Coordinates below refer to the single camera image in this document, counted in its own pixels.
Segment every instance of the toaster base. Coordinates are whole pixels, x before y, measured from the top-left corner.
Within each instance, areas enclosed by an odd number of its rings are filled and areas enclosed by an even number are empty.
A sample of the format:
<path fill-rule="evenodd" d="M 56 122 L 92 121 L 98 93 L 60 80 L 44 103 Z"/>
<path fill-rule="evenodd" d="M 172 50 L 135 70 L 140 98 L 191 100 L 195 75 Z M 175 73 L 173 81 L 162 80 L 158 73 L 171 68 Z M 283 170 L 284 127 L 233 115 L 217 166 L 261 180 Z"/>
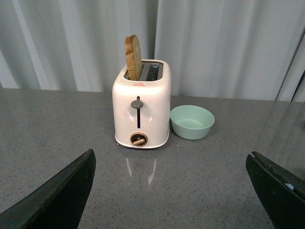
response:
<path fill-rule="evenodd" d="M 122 146 L 130 147 L 130 148 L 136 148 L 136 149 L 153 149 L 153 148 L 158 148 L 158 147 L 163 146 L 163 145 L 167 142 L 169 135 L 170 135 L 170 127 L 168 126 L 168 131 L 167 131 L 167 138 L 166 138 L 166 140 L 165 140 L 162 144 L 157 145 L 157 146 L 134 146 L 131 142 L 130 142 L 130 144 L 125 144 L 125 143 L 120 142 L 120 141 L 118 140 L 118 138 L 116 137 L 116 134 L 114 134 L 114 137 L 115 137 L 115 140 L 116 140 L 120 145 L 122 145 Z"/>

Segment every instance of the toaster slot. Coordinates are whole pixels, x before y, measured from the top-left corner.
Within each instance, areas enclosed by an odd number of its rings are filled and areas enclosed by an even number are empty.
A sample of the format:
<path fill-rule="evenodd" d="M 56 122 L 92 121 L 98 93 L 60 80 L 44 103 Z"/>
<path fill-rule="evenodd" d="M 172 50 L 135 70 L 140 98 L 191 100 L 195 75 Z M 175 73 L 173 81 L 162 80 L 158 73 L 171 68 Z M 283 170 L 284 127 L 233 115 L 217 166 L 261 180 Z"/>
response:
<path fill-rule="evenodd" d="M 142 72 L 139 81 L 156 81 L 163 76 L 163 64 L 159 62 L 142 62 Z M 129 80 L 128 71 L 124 78 Z"/>

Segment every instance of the toaster lever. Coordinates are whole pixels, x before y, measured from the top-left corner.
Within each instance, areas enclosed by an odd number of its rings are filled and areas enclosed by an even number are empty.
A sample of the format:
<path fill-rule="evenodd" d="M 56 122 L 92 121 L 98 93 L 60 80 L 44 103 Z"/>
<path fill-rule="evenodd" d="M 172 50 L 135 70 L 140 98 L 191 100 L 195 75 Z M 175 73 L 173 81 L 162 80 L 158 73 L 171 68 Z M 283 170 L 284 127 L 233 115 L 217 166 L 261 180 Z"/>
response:
<path fill-rule="evenodd" d="M 137 100 L 134 100 L 134 101 L 132 101 L 132 107 L 134 108 L 134 109 L 140 109 L 141 107 L 143 107 L 143 102 L 140 100 L 140 98 L 138 97 L 138 99 Z"/>

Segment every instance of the speckled countertop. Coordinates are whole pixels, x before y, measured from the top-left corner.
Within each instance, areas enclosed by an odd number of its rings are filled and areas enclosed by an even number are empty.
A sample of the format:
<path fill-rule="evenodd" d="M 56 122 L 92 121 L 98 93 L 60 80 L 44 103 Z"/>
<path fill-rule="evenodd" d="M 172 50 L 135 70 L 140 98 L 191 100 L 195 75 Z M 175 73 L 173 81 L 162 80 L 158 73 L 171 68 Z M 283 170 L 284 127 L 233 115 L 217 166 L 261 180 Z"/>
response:
<path fill-rule="evenodd" d="M 97 164 L 80 229 L 272 229 L 245 168 L 251 151 L 305 178 L 304 103 L 172 97 L 215 116 L 196 141 L 157 149 L 114 138 L 105 93 L 0 90 L 0 212 L 88 148 Z"/>

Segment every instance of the browning control knob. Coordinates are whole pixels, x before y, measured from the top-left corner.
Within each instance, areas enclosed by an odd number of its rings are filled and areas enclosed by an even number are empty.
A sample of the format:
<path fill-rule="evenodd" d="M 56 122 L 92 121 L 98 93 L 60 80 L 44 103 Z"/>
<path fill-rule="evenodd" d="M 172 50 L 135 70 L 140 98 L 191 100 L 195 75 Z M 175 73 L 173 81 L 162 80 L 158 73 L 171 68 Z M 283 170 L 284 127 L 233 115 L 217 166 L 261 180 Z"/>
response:
<path fill-rule="evenodd" d="M 137 132 L 137 133 L 133 133 L 130 137 L 130 141 L 132 142 L 132 144 L 134 146 L 144 146 L 146 145 L 148 138 L 145 134 Z"/>

